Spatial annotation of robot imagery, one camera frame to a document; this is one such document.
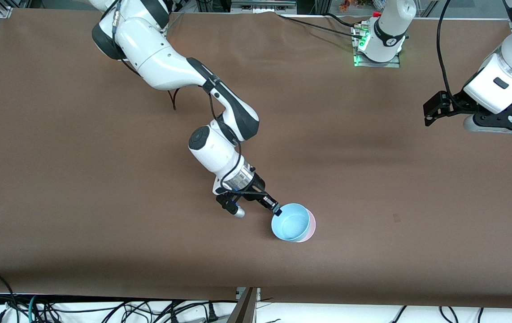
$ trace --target brown table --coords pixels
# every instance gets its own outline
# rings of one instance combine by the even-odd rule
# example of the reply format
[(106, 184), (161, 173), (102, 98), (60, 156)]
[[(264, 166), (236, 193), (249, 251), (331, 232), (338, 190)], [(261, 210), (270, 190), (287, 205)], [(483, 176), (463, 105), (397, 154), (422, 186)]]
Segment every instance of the brown table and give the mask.
[[(354, 67), (350, 41), (275, 14), (186, 14), (169, 40), (260, 115), (243, 145), (282, 204), (317, 219), (302, 244), (270, 214), (235, 219), (187, 149), (211, 119), (184, 88), (174, 112), (102, 55), (97, 12), (14, 10), (0, 20), (0, 274), (17, 292), (512, 307), (512, 135), (463, 116), (425, 127), (443, 88), (437, 21), (414, 21), (400, 69)], [(312, 22), (332, 26), (324, 18)], [(509, 33), (445, 21), (459, 90)]]

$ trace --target teal cable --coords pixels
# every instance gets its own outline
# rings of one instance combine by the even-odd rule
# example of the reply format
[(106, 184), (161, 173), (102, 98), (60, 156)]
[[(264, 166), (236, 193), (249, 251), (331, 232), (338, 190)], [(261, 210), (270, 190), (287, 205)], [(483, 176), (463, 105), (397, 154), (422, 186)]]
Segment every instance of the teal cable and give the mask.
[(31, 297), (29, 302), (29, 323), (33, 323), (33, 304), (35, 304), (35, 298), (37, 298), (36, 295)]

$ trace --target blue cup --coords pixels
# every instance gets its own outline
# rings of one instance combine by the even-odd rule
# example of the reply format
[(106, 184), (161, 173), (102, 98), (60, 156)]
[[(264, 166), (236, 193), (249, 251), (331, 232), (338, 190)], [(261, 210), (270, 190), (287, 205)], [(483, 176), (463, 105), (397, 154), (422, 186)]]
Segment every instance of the blue cup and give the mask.
[(313, 235), (316, 221), (308, 209), (290, 203), (280, 207), (280, 210), (280, 215), (272, 217), (272, 232), (276, 237), (289, 242), (303, 242)]

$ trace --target white floor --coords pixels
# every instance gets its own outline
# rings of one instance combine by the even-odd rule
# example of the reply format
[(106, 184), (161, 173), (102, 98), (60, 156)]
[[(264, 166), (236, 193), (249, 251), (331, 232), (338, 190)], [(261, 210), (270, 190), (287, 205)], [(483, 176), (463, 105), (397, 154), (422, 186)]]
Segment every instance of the white floor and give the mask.
[[(61, 310), (87, 310), (108, 308), (118, 305), (119, 302), (108, 303), (64, 303), (57, 304), (55, 308)], [(169, 302), (150, 302), (154, 311), (161, 311)], [(258, 304), (256, 323), (269, 323), (280, 319), (279, 323), (390, 323), (397, 315), (400, 306), (387, 305), (326, 305), (326, 304), (298, 304), (298, 303), (266, 303)], [(233, 303), (216, 303), (215, 312), (218, 316), (228, 315), (234, 308)], [(454, 307), (459, 323), (476, 323), (479, 309), (472, 307)], [(453, 321), (449, 310), (445, 307), (446, 316)], [(100, 323), (109, 311), (92, 313), (61, 313), (62, 323)], [(124, 310), (119, 310), (110, 319), (109, 323), (119, 323)], [(178, 315), (179, 323), (186, 323), (194, 319), (201, 319), (205, 312), (201, 306), (195, 307)], [(20, 317), (22, 323), (27, 323), (25, 315)], [(6, 313), (3, 323), (16, 322), (14, 310)], [(481, 319), (482, 323), (512, 323), (512, 309), (485, 309)], [(129, 316), (127, 323), (147, 323), (139, 315)], [(408, 306), (398, 323), (447, 323), (440, 315), (437, 307)]]

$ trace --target robotic arm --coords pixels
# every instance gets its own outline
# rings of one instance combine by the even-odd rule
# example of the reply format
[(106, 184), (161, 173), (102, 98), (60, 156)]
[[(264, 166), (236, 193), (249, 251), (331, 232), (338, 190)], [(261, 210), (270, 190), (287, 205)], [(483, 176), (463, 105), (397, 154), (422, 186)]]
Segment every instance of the robotic arm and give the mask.
[[(103, 7), (102, 1), (95, 2), (97, 8)], [(200, 86), (224, 106), (220, 116), (199, 127), (188, 141), (192, 155), (216, 176), (213, 193), (217, 201), (236, 217), (244, 216), (244, 210), (237, 204), (240, 197), (256, 200), (274, 214), (280, 214), (278, 202), (264, 191), (265, 183), (254, 172), (255, 168), (235, 150), (236, 145), (258, 132), (260, 120), (256, 112), (204, 64), (183, 57), (172, 48), (164, 36), (169, 16), (162, 0), (110, 2), (92, 31), (93, 40), (105, 55), (128, 60), (153, 88)]]
[[(512, 0), (503, 0), (512, 22)], [(479, 71), (453, 97), (440, 91), (424, 104), (425, 125), (455, 114), (470, 131), (512, 133), (512, 34), (484, 61)]]

